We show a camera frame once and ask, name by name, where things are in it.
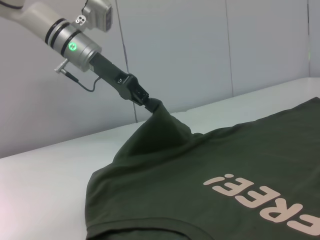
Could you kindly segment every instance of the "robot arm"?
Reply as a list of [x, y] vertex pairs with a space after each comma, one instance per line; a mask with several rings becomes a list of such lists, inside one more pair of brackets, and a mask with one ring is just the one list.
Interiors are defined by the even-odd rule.
[[[111, 28], [112, 6], [108, 0], [87, 0], [82, 15], [72, 23], [42, 2], [36, 2], [26, 10], [23, 10], [24, 3], [25, 0], [0, 0], [0, 17], [22, 25], [62, 55], [65, 60], [55, 69], [57, 73], [66, 75], [85, 88], [65, 70], [70, 62], [83, 72], [91, 70], [96, 73], [99, 76], [97, 80], [105, 80], [123, 99], [131, 100], [139, 106], [145, 105], [150, 112], [157, 109], [158, 101], [149, 98], [138, 79], [102, 56], [102, 48], [83, 33], [86, 28], [98, 28], [103, 32]], [[93, 92], [95, 88], [85, 89]]]

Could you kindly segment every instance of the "white table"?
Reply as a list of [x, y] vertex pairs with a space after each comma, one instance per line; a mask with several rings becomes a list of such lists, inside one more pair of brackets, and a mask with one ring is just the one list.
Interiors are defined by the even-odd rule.
[[[173, 115], [194, 133], [254, 121], [320, 97], [303, 78]], [[91, 174], [110, 164], [135, 123], [0, 159], [1, 240], [84, 240]]]

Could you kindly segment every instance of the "white wall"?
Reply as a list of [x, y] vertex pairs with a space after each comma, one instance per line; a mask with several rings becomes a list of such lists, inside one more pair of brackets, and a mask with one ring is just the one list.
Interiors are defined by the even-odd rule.
[[170, 112], [232, 97], [225, 0], [117, 2], [129, 71], [151, 97]]
[[309, 0], [310, 77], [320, 77], [320, 1]]
[[[34, 2], [27, 0], [26, 7]], [[43, 2], [70, 21], [85, 4], [84, 0]], [[110, 32], [94, 30], [88, 35], [125, 71], [116, 8], [114, 15]], [[96, 92], [86, 92], [54, 72], [63, 58], [40, 39], [2, 18], [0, 29], [0, 158], [135, 122], [133, 104], [106, 82], [99, 81]], [[97, 78], [70, 69], [89, 88]]]
[[307, 0], [226, 2], [235, 96], [309, 76]]

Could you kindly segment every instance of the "green indicator light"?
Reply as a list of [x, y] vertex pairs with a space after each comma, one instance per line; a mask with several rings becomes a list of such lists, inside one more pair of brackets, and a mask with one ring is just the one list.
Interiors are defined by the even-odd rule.
[[70, 43], [69, 43], [69, 49], [70, 49], [71, 51], [77, 50], [77, 44], [76, 44], [75, 42], [70, 42]]

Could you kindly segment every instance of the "garment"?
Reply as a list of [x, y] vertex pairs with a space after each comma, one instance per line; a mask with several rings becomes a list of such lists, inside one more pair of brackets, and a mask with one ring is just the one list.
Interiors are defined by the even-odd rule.
[[319, 98], [207, 134], [192, 134], [161, 104], [92, 175], [87, 238], [315, 239], [319, 189]]

